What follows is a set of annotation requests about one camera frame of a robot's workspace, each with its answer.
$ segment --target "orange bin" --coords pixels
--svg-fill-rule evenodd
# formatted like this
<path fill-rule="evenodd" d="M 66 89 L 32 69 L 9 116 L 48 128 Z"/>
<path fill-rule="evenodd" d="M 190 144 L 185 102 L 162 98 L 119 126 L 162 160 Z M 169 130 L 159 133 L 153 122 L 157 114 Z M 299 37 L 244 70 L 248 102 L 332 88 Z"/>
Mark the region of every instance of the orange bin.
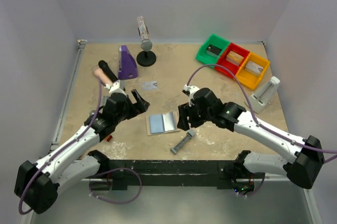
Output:
<path fill-rule="evenodd" d="M 260 66 L 263 67 L 263 71 L 259 76 L 253 75 L 252 73 L 245 70 L 248 61 L 252 61 Z M 262 79 L 265 71 L 268 69 L 270 61 L 254 54 L 252 52 L 246 57 L 244 62 L 241 64 L 239 70 L 236 73 L 236 78 L 239 80 L 240 83 L 247 86 L 250 89 L 255 89 L 260 80 Z"/>

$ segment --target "white wall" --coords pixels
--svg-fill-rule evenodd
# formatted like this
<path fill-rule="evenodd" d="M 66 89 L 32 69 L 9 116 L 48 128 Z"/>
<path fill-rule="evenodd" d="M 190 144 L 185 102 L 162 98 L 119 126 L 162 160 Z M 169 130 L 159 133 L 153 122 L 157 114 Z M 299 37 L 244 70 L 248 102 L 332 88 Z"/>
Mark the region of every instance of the white wall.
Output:
<path fill-rule="evenodd" d="M 337 1 L 290 0 L 266 48 L 290 131 L 337 150 Z M 314 186 L 324 223 L 337 220 L 336 184 L 334 161 Z"/>
<path fill-rule="evenodd" d="M 203 41 L 217 33 L 232 41 L 262 41 L 289 0 L 58 0 L 77 37 L 139 41 L 144 15 L 154 41 Z"/>
<path fill-rule="evenodd" d="M 19 165 L 46 153 L 76 39 L 56 0 L 0 0 L 0 216 L 19 223 Z"/>

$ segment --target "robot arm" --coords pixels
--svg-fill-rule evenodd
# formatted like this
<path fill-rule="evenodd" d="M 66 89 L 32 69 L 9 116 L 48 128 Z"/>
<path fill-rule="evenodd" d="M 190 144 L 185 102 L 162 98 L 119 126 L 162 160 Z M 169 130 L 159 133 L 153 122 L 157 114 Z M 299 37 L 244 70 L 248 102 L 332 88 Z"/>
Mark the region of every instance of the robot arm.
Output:
<path fill-rule="evenodd" d="M 91 127 L 84 134 L 84 130 L 92 121 L 93 113 L 89 115 L 84 125 L 57 150 L 35 163 L 26 161 L 19 167 L 14 192 L 21 197 L 28 182 L 47 163 L 27 190 L 24 198 L 24 202 L 36 213 L 42 213 L 50 208 L 58 194 L 71 185 L 101 170 L 106 170 L 104 165 L 108 163 L 108 158 L 99 151 L 92 151 L 82 160 L 74 161 L 86 150 L 113 133 L 120 122 L 147 111 L 150 105 L 142 99 L 137 90 L 131 91 L 136 99 L 136 103 L 132 103 L 128 95 L 120 88 L 119 81 L 114 82 L 108 88 L 111 96 L 107 99 L 102 112 L 97 114 Z M 63 146 L 67 147 L 55 157 L 55 152 Z"/>
<path fill-rule="evenodd" d="M 258 119 L 253 120 L 252 114 L 244 107 L 233 103 L 222 103 L 208 88 L 199 89 L 196 86 L 185 85 L 183 93 L 189 96 L 189 102 L 179 105 L 179 121 L 177 127 L 188 130 L 190 126 L 197 128 L 206 121 L 214 123 L 219 128 L 228 129 L 259 141 L 278 155 L 257 154 L 243 151 L 237 158 L 239 169 L 250 173 L 264 172 L 287 176 L 298 186 L 310 189 L 324 163 L 322 153 L 305 149 L 294 142 L 320 148 L 320 141 L 309 136 L 307 139 L 284 132 Z M 259 124 L 289 138 L 286 141 L 279 136 L 262 129 Z"/>

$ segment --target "cable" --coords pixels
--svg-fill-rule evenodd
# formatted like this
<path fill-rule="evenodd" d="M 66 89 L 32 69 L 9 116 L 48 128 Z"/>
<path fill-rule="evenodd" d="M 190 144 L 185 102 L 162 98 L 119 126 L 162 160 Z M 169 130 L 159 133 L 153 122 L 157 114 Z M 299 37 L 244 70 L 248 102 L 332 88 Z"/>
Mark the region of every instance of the cable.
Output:
<path fill-rule="evenodd" d="M 106 176 L 106 182 L 110 185 L 110 186 L 112 186 L 112 183 L 110 182 L 110 173 Z"/>
<path fill-rule="evenodd" d="M 141 194 L 141 190 L 142 190 L 142 180 L 141 180 L 141 177 L 134 170 L 129 169 L 129 168 L 117 168 L 117 169 L 108 170 L 108 171 L 96 174 L 95 176 L 102 176 L 102 175 L 105 175 L 105 174 L 108 174 L 108 173 L 112 173 L 112 172 L 115 172 L 115 171 L 120 171 L 120 170 L 130 171 L 130 172 L 134 173 L 136 175 L 136 177 L 138 178 L 139 189 L 138 189 L 138 192 L 137 192 L 137 194 L 135 196 L 133 196 L 131 199 L 128 199 L 128 200 L 125 200 L 125 201 L 116 201 L 116 200 L 105 199 L 105 198 L 102 198 L 102 197 L 94 194 L 93 190 L 92 190 L 92 187 L 89 186 L 90 194 L 92 196 L 94 196 L 96 199 L 100 199 L 100 200 L 103 200 L 105 202 L 112 203 L 112 204 L 127 204 L 127 203 L 130 203 L 130 202 L 134 201 L 136 198 L 138 198 L 138 196 L 139 196 L 139 194 Z"/>
<path fill-rule="evenodd" d="M 261 128 L 263 128 L 265 131 L 267 131 L 267 132 L 269 132 L 269 133 L 271 133 L 271 134 L 274 134 L 275 136 L 280 137 L 280 138 L 282 138 L 283 140 L 286 140 L 286 141 L 288 141 L 288 142 L 291 142 L 292 144 L 295 144 L 295 145 L 297 145 L 297 146 L 303 147 L 303 148 L 305 148 L 305 149 L 309 149 L 309 150 L 316 151 L 316 152 L 328 153 L 328 154 L 336 154 L 336 155 L 330 157 L 329 159 L 327 159 L 327 160 L 325 161 L 325 163 L 328 163 L 328 162 L 330 162 L 330 161 L 332 161 L 332 160 L 334 160 L 334 159 L 337 158 L 337 150 L 318 149 L 318 148 L 314 148 L 314 147 L 311 147 L 311 146 L 307 146 L 307 145 L 304 145 L 304 144 L 295 142 L 295 141 L 289 139 L 288 137 L 285 137 L 285 136 L 283 136 L 283 135 L 281 135 L 281 134 L 275 132 L 274 130 L 272 130 L 272 129 L 266 127 L 266 126 L 264 126 L 263 124 L 261 124 L 261 123 L 257 120 L 257 117 L 256 117 L 255 114 L 254 114 L 254 111 L 253 111 L 253 108 L 252 108 L 252 104 L 251 104 L 251 102 L 250 102 L 250 100 L 249 100 L 249 98 L 248 98 L 246 92 L 244 91 L 244 88 L 243 88 L 242 84 L 238 81 L 238 79 L 236 78 L 236 76 L 235 76 L 229 69 L 225 68 L 224 66 L 221 66 L 221 65 L 218 65 L 218 64 L 205 64 L 205 65 L 200 66 L 199 68 L 197 68 L 197 69 L 192 73 L 191 77 L 189 78 L 189 80 L 188 80 L 188 82 L 187 82 L 187 86 L 189 86 L 189 84 L 190 84 L 192 78 L 194 77 L 194 75 L 195 75 L 200 69 L 202 69 L 202 68 L 204 68 L 204 67 L 208 67 L 208 66 L 216 66 L 216 67 L 220 67 L 220 68 L 226 70 L 226 71 L 227 71 L 227 72 L 228 72 L 228 73 L 229 73 L 229 74 L 236 80 L 236 82 L 237 82 L 237 84 L 239 85 L 239 87 L 240 87 L 240 89 L 241 89 L 241 91 L 242 91 L 244 97 L 245 97 L 246 100 L 247 100 L 247 104 L 248 104 L 248 106 L 249 106 L 249 109 L 250 109 L 250 112 L 251 112 L 251 114 L 252 114 L 252 118 L 253 118 L 254 122 L 255 122 L 257 125 L 259 125 Z"/>
<path fill-rule="evenodd" d="M 259 186 L 254 191 L 252 191 L 251 193 L 249 193 L 249 194 L 240 194 L 240 192 L 235 191 L 236 195 L 240 196 L 240 197 L 251 197 L 251 196 L 253 196 L 254 194 L 256 194 L 261 189 L 261 187 L 263 185 L 263 182 L 264 182 L 264 179 L 265 179 L 265 174 L 264 174 L 264 176 L 263 176 L 263 178 L 262 178 L 261 183 L 259 184 Z"/>
<path fill-rule="evenodd" d="M 96 110 L 95 110 L 95 113 L 94 113 L 94 116 L 93 118 L 91 119 L 89 125 L 86 127 L 86 129 L 77 137 L 77 139 L 73 139 L 71 140 L 70 142 L 68 142 L 67 144 L 61 146 L 59 149 L 56 150 L 55 154 L 53 154 L 50 159 L 45 162 L 37 171 L 36 173 L 32 176 L 32 178 L 30 179 L 30 181 L 27 183 L 25 189 L 23 190 L 22 192 L 22 195 L 20 197 L 20 201 L 19 201 L 19 213 L 21 215 L 26 215 L 28 213 L 30 213 L 33 209 L 30 208 L 29 210 L 27 211 L 23 211 L 22 210 L 22 205 L 23 205 L 23 202 L 24 202 L 24 198 L 26 197 L 26 194 L 27 194 L 27 191 L 29 190 L 29 188 L 31 187 L 32 183 L 34 182 L 34 180 L 37 178 L 37 176 L 42 172 L 42 170 L 44 168 L 46 168 L 51 161 L 53 161 L 59 154 L 61 154 L 65 149 L 67 149 L 70 145 L 72 145 L 73 143 L 75 143 L 78 139 L 80 139 L 83 135 L 85 135 L 85 133 L 89 130 L 89 128 L 92 126 L 92 124 L 94 123 L 96 117 L 97 117 L 97 114 L 98 114 L 98 110 L 100 109 L 100 104 L 101 104 L 101 98 L 102 98 L 102 86 L 101 86 L 101 79 L 98 77 L 98 85 L 99 85 L 99 94 L 98 94 L 98 103 L 97 103 L 97 107 L 96 107 Z"/>

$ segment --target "purple object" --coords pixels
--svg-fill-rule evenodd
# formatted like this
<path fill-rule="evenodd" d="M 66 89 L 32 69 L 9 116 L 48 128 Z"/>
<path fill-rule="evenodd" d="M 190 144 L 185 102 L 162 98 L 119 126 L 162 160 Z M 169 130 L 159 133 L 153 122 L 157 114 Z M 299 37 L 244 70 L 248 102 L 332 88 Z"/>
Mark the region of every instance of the purple object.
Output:
<path fill-rule="evenodd" d="M 120 66 L 118 69 L 118 79 L 127 80 L 138 77 L 138 69 L 135 59 L 133 59 L 125 45 L 120 46 Z"/>

